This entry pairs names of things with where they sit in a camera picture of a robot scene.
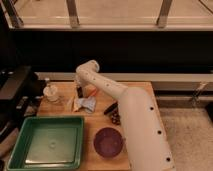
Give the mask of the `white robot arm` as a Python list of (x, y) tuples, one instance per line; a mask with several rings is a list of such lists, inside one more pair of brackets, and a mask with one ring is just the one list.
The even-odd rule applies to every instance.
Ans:
[(80, 85), (92, 84), (118, 102), (126, 149), (132, 171), (176, 171), (162, 121), (149, 93), (99, 74), (90, 60), (76, 68)]

